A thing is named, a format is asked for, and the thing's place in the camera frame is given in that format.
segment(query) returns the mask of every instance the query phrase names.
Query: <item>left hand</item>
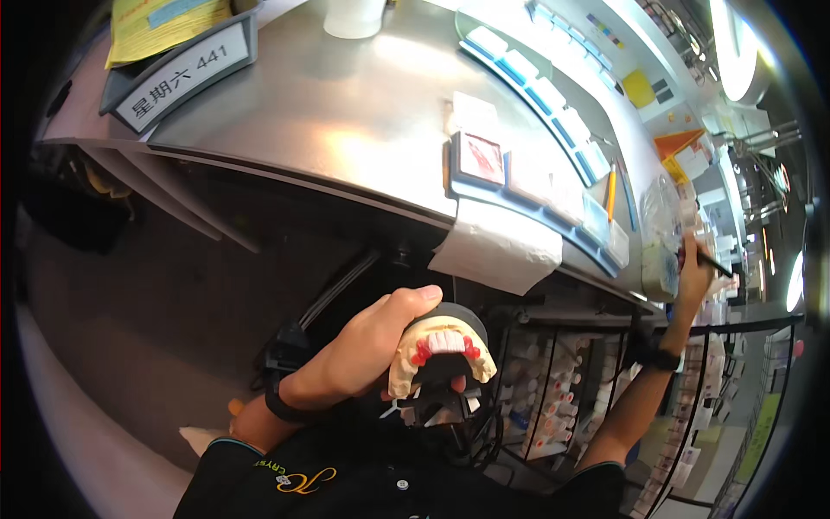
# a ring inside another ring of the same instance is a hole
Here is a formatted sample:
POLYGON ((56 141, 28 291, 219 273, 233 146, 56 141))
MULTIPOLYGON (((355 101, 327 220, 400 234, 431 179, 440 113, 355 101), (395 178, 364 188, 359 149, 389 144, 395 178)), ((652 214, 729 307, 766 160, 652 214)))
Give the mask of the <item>left hand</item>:
POLYGON ((365 393, 392 363, 407 325, 436 306, 439 286, 398 288, 349 321, 323 350, 280 383, 280 397, 297 409, 325 409, 365 393))

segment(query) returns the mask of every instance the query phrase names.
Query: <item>black wrist strap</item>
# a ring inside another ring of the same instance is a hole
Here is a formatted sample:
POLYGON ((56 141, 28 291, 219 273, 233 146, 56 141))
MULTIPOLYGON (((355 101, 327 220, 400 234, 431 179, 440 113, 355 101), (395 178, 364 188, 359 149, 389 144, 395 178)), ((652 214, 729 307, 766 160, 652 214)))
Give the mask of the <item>black wrist strap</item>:
POLYGON ((286 404, 280 398, 280 381, 282 376, 279 371, 274 371, 265 383, 265 405, 280 420, 289 424, 312 425, 326 421, 331 415, 330 409, 321 411, 308 411, 295 409, 286 404))
POLYGON ((656 350, 642 352, 637 362, 660 371, 676 371, 680 365, 680 357, 658 348, 656 350))

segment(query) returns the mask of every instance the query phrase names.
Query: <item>hand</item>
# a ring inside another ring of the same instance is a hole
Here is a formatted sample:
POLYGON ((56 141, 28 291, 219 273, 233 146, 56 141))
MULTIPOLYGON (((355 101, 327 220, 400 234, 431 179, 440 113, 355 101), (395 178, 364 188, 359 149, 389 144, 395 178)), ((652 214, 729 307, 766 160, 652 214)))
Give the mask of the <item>hand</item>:
POLYGON ((692 233, 683 235, 684 253, 681 254, 680 286, 675 299, 675 316, 691 324, 701 307, 706 290, 715 278, 715 269, 709 265, 698 265, 697 252, 709 254, 706 245, 698 243, 692 233))
POLYGON ((404 328, 441 302, 439 286, 398 288, 349 321, 323 350, 280 383, 297 409, 325 409, 364 394, 392 364, 404 328))

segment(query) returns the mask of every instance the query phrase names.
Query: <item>paper towel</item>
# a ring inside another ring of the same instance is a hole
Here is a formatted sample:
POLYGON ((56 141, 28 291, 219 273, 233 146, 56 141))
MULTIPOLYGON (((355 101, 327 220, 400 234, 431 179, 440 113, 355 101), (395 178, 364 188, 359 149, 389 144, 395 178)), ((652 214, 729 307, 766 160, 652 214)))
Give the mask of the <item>paper towel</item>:
POLYGON ((562 262, 562 237, 509 209, 468 198, 429 269, 523 296, 562 262))

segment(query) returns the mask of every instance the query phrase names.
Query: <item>pencil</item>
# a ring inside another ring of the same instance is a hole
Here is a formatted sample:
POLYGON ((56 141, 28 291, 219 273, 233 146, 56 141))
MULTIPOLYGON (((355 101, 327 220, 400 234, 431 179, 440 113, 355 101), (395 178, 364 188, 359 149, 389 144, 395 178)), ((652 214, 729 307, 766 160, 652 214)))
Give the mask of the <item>pencil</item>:
POLYGON ((608 221, 614 220, 614 198, 617 195, 617 165, 611 167, 611 173, 608 174, 608 221))

